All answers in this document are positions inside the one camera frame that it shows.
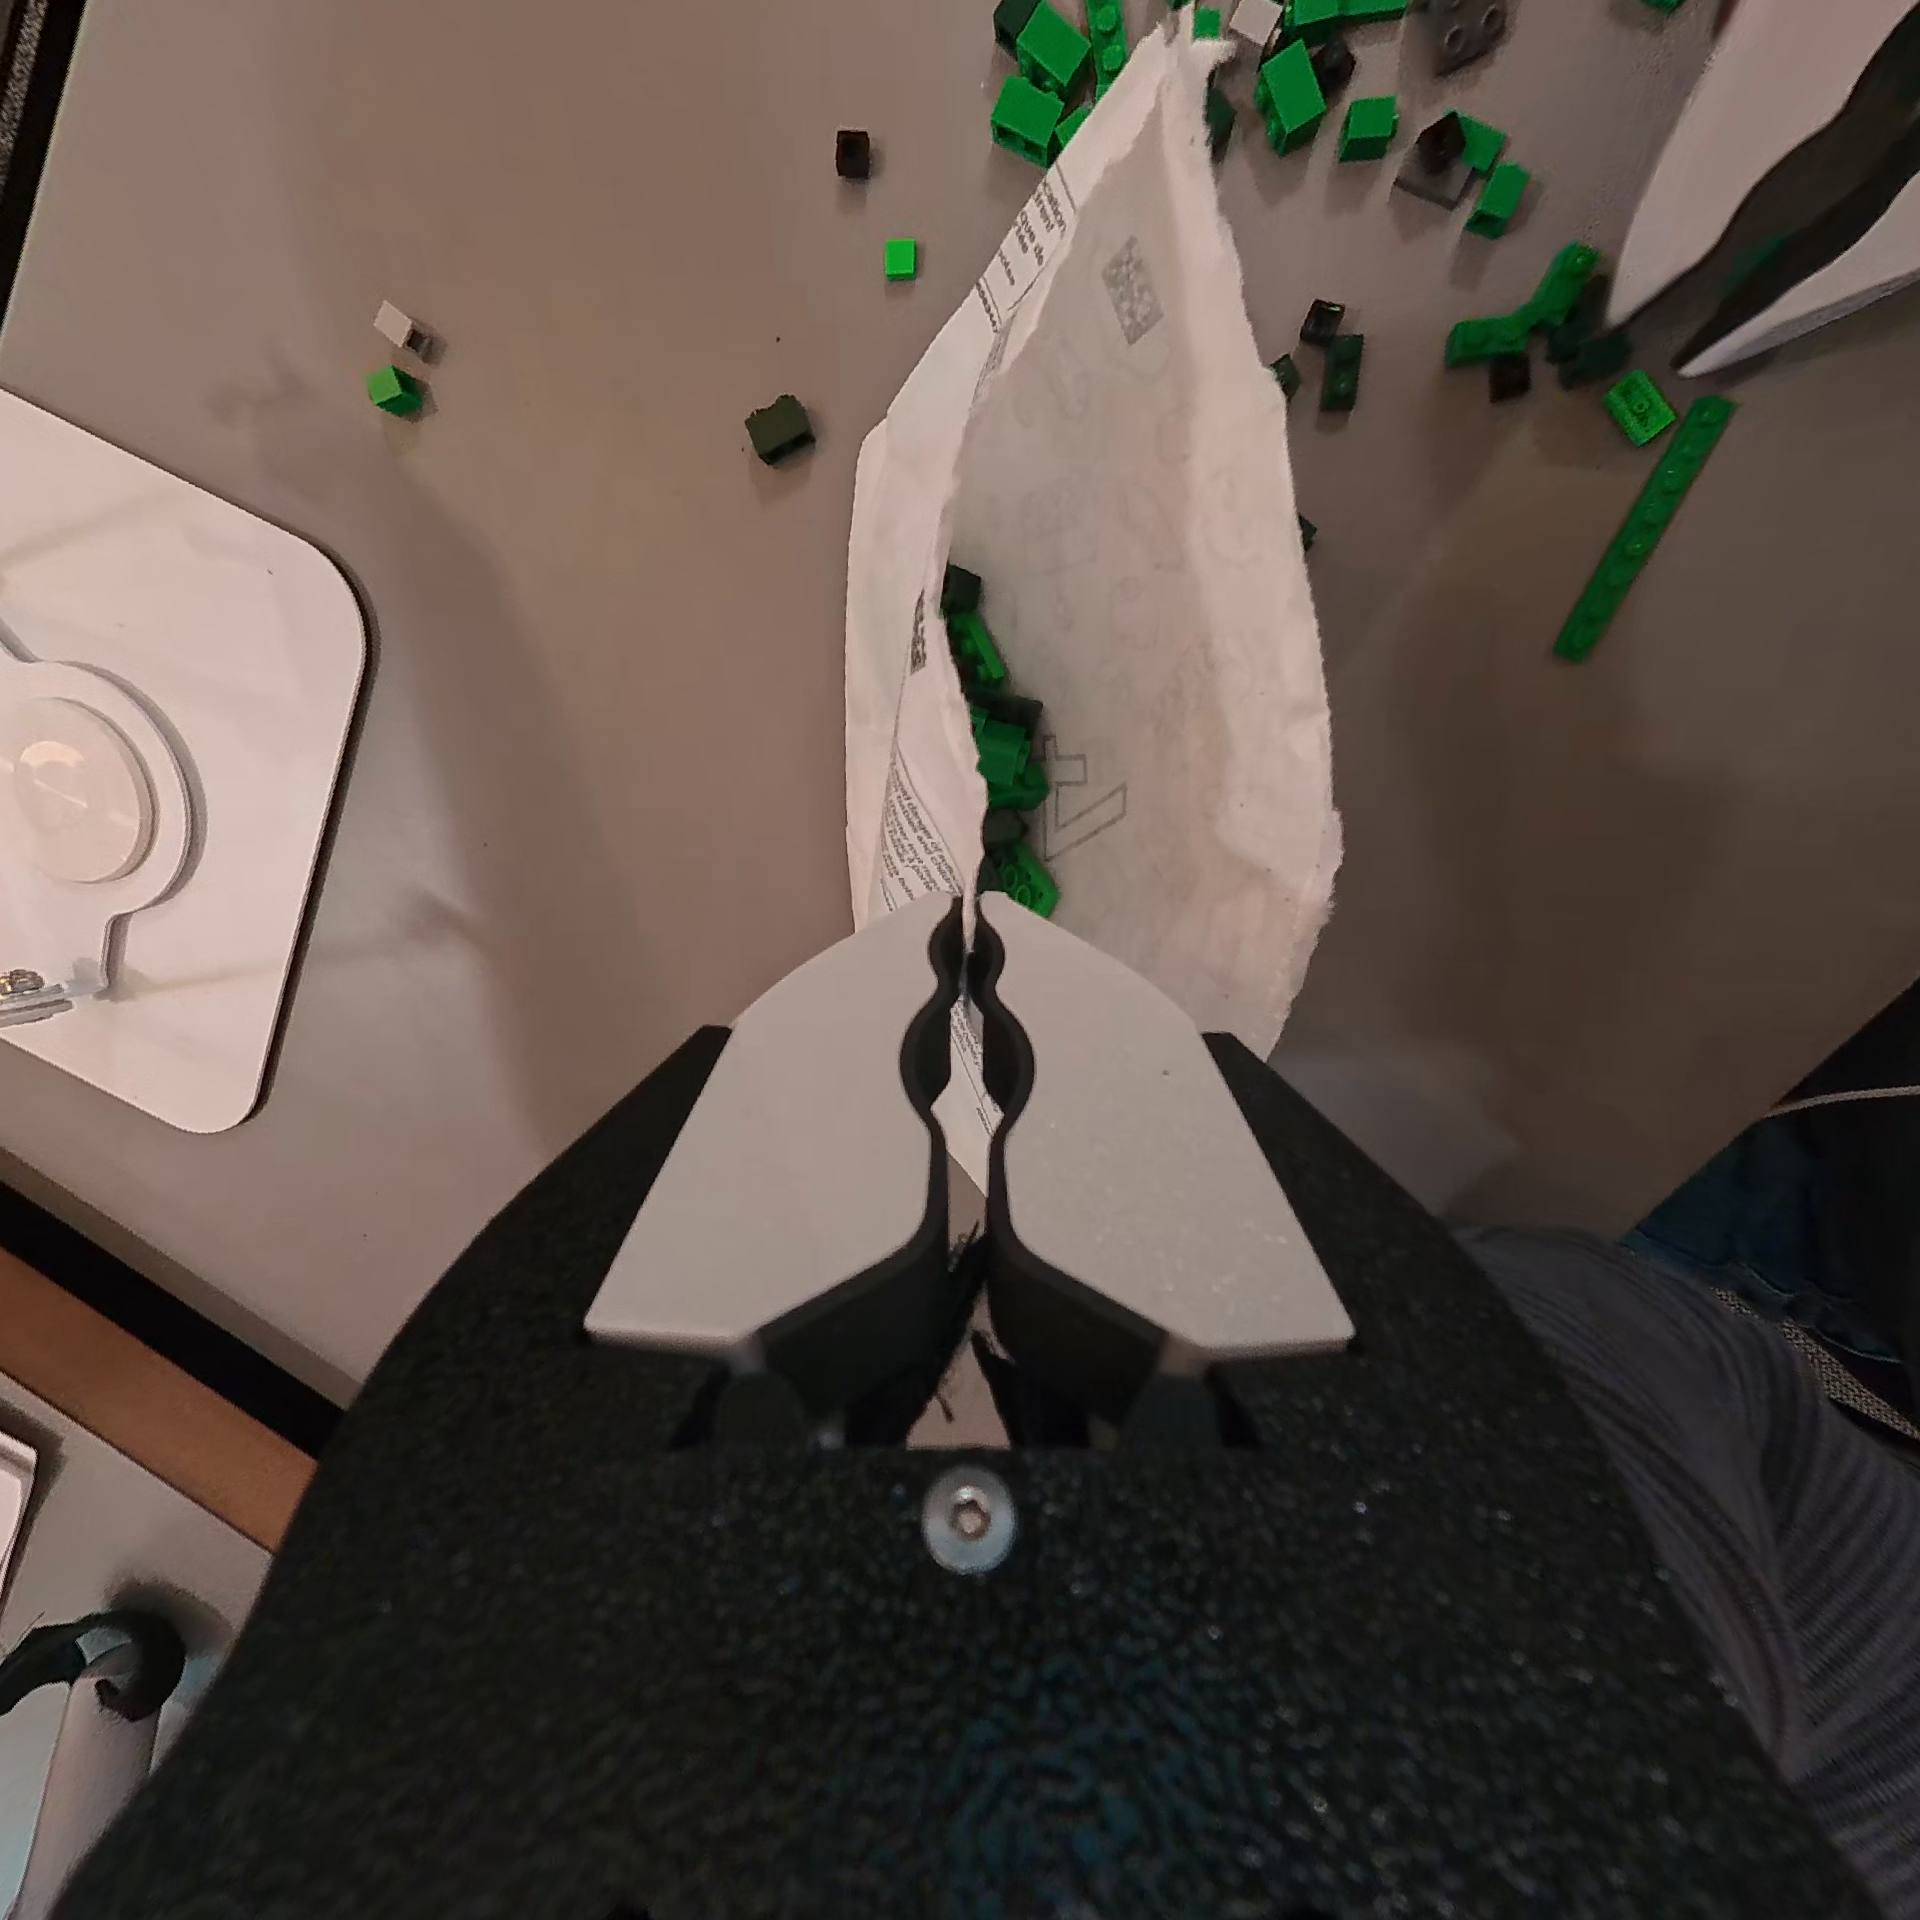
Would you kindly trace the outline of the dark panel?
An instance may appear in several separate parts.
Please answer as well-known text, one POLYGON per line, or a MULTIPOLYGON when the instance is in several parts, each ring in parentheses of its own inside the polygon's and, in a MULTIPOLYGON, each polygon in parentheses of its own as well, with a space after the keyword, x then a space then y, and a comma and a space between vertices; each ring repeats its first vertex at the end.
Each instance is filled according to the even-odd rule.
POLYGON ((24 257, 81 3, 1 5, 1 313, 24 257))

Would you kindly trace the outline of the long green plate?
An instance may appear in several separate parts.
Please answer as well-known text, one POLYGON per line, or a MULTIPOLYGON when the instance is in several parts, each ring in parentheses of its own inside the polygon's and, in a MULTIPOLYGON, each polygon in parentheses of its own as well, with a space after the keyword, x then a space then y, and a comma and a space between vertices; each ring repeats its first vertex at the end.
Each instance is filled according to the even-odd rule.
POLYGON ((1574 598, 1554 637, 1554 658, 1576 665, 1597 650, 1737 412, 1740 399, 1716 394, 1690 403, 1574 598))

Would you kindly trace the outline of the white paper bag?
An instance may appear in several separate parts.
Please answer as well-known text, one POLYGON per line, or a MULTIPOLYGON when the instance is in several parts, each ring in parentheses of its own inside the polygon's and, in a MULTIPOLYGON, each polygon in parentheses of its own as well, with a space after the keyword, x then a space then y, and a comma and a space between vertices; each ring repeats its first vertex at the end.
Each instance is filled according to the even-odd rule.
POLYGON ((854 459, 852 926, 974 884, 986 786, 937 613, 978 577, 1041 706, 1054 924, 1256 1059, 1327 924, 1341 830, 1288 463, 1217 203, 1190 25, 1134 49, 854 459))

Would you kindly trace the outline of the grey desk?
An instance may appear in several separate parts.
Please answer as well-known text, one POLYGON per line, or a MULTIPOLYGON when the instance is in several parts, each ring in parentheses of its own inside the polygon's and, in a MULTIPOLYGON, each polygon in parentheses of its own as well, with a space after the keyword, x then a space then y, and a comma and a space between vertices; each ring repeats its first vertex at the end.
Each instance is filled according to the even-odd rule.
MULTIPOLYGON (((1358 409, 1292 427, 1346 858, 1280 1068, 1460 1215, 1630 1227, 1916 981, 1913 294, 1735 382, 1581 665, 1647 459, 1546 371, 1441 371, 1616 244, 1712 29, 1520 5, 1447 86, 1415 22, 1360 35, 1406 129, 1508 133, 1495 244, 1327 140, 1239 125, 1217 175, 1258 354, 1313 297, 1366 338, 1358 409)), ((847 930, 852 462, 1036 180, 999 73, 991 5, 84 5, 4 385, 330 551, 375 665, 262 1111, 192 1138, 14 1050, 7 1174, 327 1399, 847 930), (766 467, 782 394, 816 446, 766 467)))

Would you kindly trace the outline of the heap of mixed green bricks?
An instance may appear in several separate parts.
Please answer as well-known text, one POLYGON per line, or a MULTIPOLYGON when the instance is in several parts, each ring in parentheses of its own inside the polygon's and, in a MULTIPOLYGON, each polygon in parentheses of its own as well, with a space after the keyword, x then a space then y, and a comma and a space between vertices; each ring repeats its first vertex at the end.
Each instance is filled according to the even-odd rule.
POLYGON ((1044 705, 1015 684, 986 621, 984 583, 978 574, 948 561, 938 613, 951 665, 967 699, 975 771, 986 791, 978 886, 984 894, 1006 894, 1049 922, 1063 892, 1037 842, 1039 814, 1049 801, 1044 705))

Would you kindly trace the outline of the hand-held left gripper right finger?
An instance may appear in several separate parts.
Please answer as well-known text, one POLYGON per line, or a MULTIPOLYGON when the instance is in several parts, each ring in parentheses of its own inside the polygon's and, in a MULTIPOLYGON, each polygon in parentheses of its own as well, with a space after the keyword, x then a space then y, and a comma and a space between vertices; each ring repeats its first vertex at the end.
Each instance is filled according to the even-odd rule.
POLYGON ((986 1298, 1024 1377, 1121 1429, 1160 1377, 1352 1345, 1208 1037, 1169 996, 983 895, 972 1003, 999 1109, 986 1298))

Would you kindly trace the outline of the pile of green bricks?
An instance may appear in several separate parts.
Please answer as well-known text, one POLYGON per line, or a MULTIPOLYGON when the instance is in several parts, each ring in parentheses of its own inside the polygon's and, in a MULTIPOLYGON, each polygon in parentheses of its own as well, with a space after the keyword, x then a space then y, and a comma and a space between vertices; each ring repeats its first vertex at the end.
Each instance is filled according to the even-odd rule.
MULTIPOLYGON (((1190 25, 1192 41, 1229 41, 1255 60, 1255 116, 1274 153, 1296 153, 1312 142, 1332 106, 1341 108, 1335 133, 1340 163, 1372 163, 1391 153, 1400 129, 1393 94, 1343 99, 1352 82, 1350 29, 1422 17, 1431 45, 1431 70, 1447 77, 1503 43, 1511 5, 1173 5, 1190 25)), ((1060 159, 1105 97, 1128 58, 1121 5, 1085 5, 1087 25, 1072 28, 1050 5, 996 5, 993 36, 1017 55, 991 113, 993 140, 1028 159, 1044 159, 1041 188, 1057 211, 1068 209, 1060 159)), ((1506 133, 1460 109, 1439 113, 1422 129, 1396 173, 1396 189, 1450 209, 1472 189, 1465 230, 1500 238, 1511 227, 1528 188, 1528 172, 1503 155, 1506 133)), ((1568 244, 1552 257, 1538 289, 1508 315, 1463 319, 1445 346, 1447 369, 1485 369, 1489 399, 1528 390, 1528 353, 1543 348, 1566 390, 1628 372, 1630 331, 1599 322, 1608 283, 1599 253, 1568 244)))

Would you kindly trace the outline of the person's grey ribbed sweater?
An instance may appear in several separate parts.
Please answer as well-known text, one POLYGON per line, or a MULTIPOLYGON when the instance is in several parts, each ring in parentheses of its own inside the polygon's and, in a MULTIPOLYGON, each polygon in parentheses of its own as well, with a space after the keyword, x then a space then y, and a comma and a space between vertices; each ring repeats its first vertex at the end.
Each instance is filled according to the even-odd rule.
POLYGON ((1764 1326, 1576 1231, 1455 1242, 1584 1407, 1722 1691, 1882 1916, 1918 1916, 1918 1486, 1764 1326))

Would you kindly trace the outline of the brown wooden board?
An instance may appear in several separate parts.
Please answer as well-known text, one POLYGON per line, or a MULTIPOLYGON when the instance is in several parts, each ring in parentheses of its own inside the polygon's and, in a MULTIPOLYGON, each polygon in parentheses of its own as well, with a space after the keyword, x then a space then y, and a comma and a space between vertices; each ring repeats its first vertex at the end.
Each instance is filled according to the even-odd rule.
POLYGON ((1 1373, 250 1546, 282 1546, 314 1461, 10 1253, 1 1373))

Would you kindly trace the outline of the dark blue cloth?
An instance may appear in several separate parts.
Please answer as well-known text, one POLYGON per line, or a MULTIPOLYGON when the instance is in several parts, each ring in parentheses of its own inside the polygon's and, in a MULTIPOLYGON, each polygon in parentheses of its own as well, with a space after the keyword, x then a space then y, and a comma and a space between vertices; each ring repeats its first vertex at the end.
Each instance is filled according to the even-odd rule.
POLYGON ((1805 1348, 1916 1452, 1918 1011, 1893 1001, 1622 1243, 1805 1348))

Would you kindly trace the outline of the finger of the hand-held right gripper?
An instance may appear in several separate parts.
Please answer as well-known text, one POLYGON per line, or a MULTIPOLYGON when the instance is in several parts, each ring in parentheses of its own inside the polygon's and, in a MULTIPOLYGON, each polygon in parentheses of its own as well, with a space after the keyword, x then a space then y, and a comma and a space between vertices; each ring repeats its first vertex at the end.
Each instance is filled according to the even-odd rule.
POLYGON ((1916 170, 1918 143, 1895 142, 1813 222, 1743 259, 1670 371, 1732 369, 1916 285, 1916 170))
POLYGON ((1732 5, 1628 227, 1614 324, 1701 268, 1761 178, 1831 125, 1913 3, 1732 5))

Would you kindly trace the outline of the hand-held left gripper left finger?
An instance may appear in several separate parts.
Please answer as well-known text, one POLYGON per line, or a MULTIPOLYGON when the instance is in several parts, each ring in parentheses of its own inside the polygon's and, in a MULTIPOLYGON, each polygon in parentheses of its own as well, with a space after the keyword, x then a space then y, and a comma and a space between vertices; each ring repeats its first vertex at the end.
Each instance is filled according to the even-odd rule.
POLYGON ((585 1315, 594 1342, 722 1359, 847 1417, 937 1353, 964 902, 922 895, 734 1022, 585 1315))

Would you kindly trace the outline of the white monitor stand base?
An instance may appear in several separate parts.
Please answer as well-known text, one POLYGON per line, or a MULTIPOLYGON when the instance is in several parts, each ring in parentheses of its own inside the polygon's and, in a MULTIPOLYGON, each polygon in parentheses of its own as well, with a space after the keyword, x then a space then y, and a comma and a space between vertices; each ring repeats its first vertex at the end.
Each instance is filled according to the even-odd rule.
POLYGON ((250 1116, 367 674, 306 540, 1 403, 4 1043, 177 1131, 250 1116))

